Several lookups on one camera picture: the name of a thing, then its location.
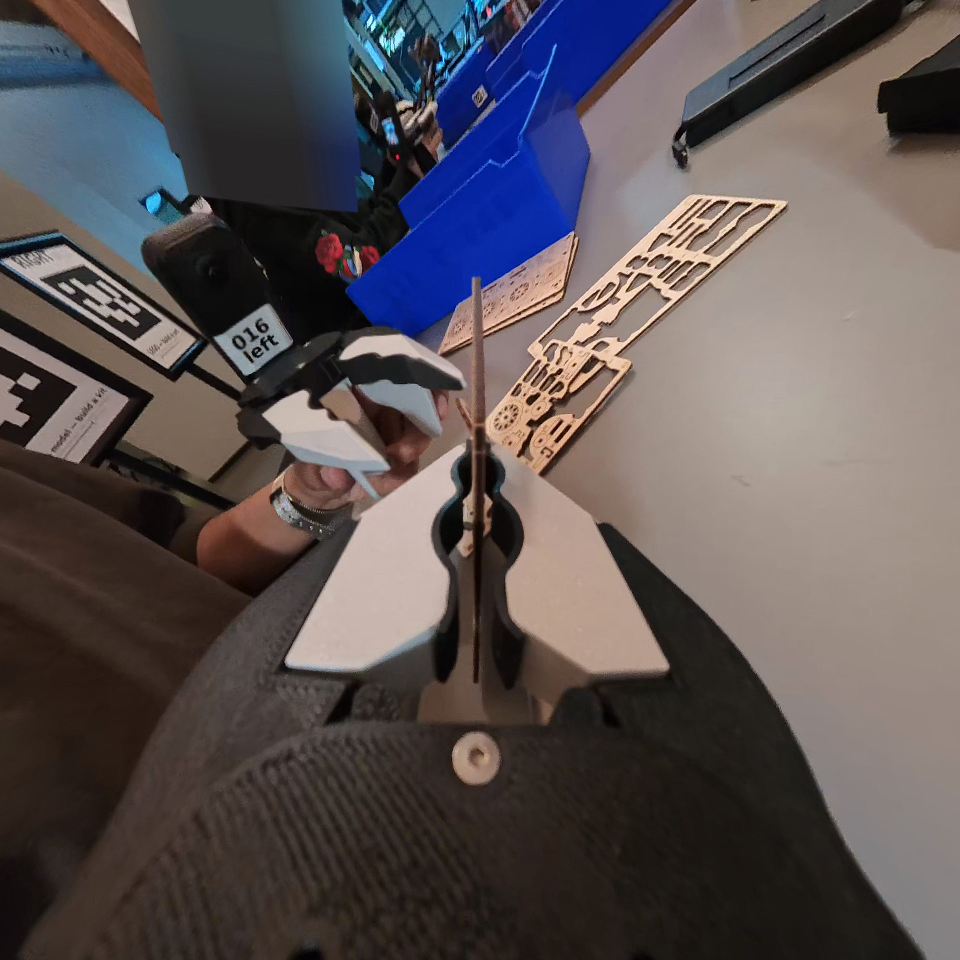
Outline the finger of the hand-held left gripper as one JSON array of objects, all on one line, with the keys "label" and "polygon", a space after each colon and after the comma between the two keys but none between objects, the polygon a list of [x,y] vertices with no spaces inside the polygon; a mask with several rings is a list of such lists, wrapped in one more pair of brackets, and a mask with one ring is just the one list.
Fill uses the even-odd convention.
[{"label": "finger of the hand-held left gripper", "polygon": [[345,471],[370,499],[381,498],[369,477],[389,471],[386,444],[352,390],[330,390],[318,406],[299,390],[270,404],[262,417],[297,460]]},{"label": "finger of the hand-held left gripper", "polygon": [[402,414],[427,437],[440,437],[444,429],[435,394],[466,389],[462,371],[445,357],[384,328],[359,331],[345,342],[338,365],[369,402]]}]

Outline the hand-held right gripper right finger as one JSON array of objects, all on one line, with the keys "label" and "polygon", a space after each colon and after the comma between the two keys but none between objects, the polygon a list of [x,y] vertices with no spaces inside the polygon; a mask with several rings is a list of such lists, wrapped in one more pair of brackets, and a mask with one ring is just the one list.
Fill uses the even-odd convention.
[{"label": "hand-held right gripper right finger", "polygon": [[522,526],[507,610],[526,640],[526,690],[665,677],[669,664],[594,517],[505,448],[492,453]]}]

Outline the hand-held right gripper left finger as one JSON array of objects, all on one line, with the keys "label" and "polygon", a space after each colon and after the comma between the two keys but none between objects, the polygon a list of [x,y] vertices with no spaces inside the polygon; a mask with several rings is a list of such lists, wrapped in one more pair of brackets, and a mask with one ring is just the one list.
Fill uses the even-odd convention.
[{"label": "hand-held right gripper left finger", "polygon": [[450,677],[471,447],[463,443],[363,513],[285,656],[291,671],[380,685]]}]

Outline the wooden sheet with round holes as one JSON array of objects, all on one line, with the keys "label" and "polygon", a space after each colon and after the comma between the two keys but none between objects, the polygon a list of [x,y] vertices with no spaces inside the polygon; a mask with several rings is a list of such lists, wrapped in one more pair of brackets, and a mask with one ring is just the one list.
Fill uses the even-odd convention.
[{"label": "wooden sheet with round holes", "polygon": [[469,678],[481,680],[484,639],[484,549],[493,529],[493,502],[488,495],[489,442],[487,438],[486,360],[484,304],[481,278],[471,282],[471,386],[465,419],[469,428],[469,486],[462,498],[462,537],[456,555],[460,559],[460,631],[468,654]]}]

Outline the wooden gear parts sheet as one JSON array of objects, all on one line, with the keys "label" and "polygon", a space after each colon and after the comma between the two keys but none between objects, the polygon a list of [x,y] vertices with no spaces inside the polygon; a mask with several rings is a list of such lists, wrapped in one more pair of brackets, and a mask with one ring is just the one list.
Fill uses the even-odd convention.
[{"label": "wooden gear parts sheet", "polygon": [[599,415],[632,371],[630,360],[548,342],[495,406],[486,435],[544,474]]}]

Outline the person's left hand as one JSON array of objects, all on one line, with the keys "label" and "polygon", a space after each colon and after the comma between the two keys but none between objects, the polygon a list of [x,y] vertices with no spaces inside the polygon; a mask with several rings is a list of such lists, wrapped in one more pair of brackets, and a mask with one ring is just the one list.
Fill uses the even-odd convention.
[{"label": "person's left hand", "polygon": [[[433,437],[396,409],[373,402],[359,388],[353,392],[386,450],[390,468],[369,480],[378,497],[386,498],[416,475]],[[304,462],[294,462],[286,468],[284,489],[294,501],[313,512],[346,511],[354,519],[375,501],[346,471]]]}]

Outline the framed marker sign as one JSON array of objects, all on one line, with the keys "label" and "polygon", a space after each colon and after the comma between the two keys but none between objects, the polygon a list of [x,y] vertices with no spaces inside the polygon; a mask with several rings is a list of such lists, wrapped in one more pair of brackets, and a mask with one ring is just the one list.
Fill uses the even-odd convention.
[{"label": "framed marker sign", "polygon": [[99,467],[153,400],[150,391],[1,312],[1,438]]},{"label": "framed marker sign", "polygon": [[189,325],[60,232],[3,239],[1,269],[171,381],[207,346]]}]

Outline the stack of wooden parts sheets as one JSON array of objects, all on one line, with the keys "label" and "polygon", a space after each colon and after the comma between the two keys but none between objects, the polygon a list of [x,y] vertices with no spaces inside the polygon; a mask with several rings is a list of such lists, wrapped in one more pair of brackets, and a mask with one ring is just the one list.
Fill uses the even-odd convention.
[{"label": "stack of wooden parts sheets", "polygon": [[518,323],[562,301],[579,237],[570,232],[482,289],[484,336]]}]

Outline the blue plastic bin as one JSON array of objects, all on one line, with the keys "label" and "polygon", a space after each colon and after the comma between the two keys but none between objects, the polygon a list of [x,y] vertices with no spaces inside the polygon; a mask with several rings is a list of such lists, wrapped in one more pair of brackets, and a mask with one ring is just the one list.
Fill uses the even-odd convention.
[{"label": "blue plastic bin", "polygon": [[504,45],[482,38],[437,95],[438,126],[446,144],[461,138],[480,115],[556,53],[560,86],[581,101],[671,6],[669,1],[540,2]]},{"label": "blue plastic bin", "polygon": [[554,45],[402,198],[407,234],[347,290],[373,325],[416,335],[571,234],[591,150]]}]

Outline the large emptied wooden parts sheet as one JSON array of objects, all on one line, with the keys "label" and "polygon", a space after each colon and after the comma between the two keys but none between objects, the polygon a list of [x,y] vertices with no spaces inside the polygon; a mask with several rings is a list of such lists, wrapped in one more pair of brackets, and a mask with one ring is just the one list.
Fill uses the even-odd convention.
[{"label": "large emptied wooden parts sheet", "polygon": [[663,216],[527,349],[623,353],[788,210],[785,199],[692,194]]}]

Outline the wooden beam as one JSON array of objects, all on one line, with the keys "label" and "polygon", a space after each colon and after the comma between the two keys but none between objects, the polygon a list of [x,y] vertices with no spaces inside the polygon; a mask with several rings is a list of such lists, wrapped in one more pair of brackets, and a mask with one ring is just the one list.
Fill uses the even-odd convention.
[{"label": "wooden beam", "polygon": [[139,40],[99,1],[31,1],[153,117],[162,113]]}]

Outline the olive brown sweater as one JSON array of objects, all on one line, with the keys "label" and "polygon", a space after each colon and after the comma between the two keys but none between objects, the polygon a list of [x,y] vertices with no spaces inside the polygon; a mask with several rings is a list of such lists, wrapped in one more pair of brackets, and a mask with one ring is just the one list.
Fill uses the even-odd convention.
[{"label": "olive brown sweater", "polygon": [[1,950],[102,834],[185,678],[247,606],[196,565],[217,511],[1,443]]}]

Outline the black flat case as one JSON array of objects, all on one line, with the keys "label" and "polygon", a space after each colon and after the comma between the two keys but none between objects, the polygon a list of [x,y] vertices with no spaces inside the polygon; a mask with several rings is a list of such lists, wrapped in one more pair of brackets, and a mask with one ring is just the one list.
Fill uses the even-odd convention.
[{"label": "black flat case", "polygon": [[680,170],[690,149],[844,60],[900,20],[905,1],[818,1],[705,79],[685,98],[671,142]]}]

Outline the black box with orange print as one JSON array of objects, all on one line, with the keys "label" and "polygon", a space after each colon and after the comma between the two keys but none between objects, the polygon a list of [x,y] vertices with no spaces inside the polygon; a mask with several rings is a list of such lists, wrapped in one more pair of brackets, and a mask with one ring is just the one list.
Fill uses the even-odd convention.
[{"label": "black box with orange print", "polygon": [[882,81],[877,111],[889,134],[959,133],[959,54],[944,47],[896,78]]}]

